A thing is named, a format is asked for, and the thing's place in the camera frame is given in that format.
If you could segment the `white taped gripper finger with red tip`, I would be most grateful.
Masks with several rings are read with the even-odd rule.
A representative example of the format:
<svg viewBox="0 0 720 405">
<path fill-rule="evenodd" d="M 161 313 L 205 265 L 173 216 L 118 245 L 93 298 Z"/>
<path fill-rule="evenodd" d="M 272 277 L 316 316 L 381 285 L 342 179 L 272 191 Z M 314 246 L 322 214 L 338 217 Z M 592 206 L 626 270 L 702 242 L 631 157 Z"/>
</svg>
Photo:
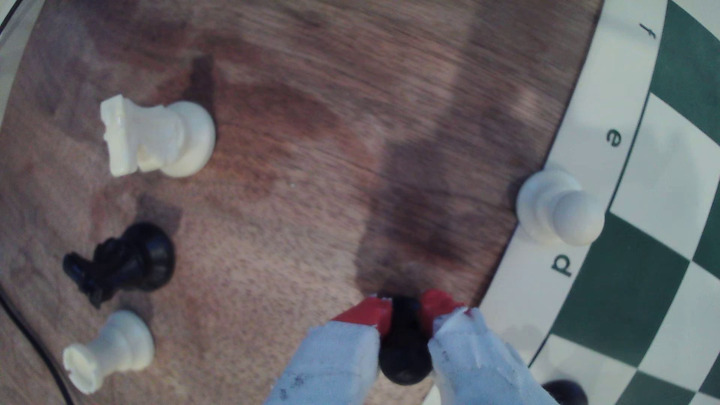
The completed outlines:
<svg viewBox="0 0 720 405">
<path fill-rule="evenodd" d="M 420 320 L 442 404 L 557 404 L 476 306 L 426 290 Z"/>
<path fill-rule="evenodd" d="M 265 404 L 363 404 L 391 320 L 392 300 L 368 297 L 311 328 Z"/>
</svg>

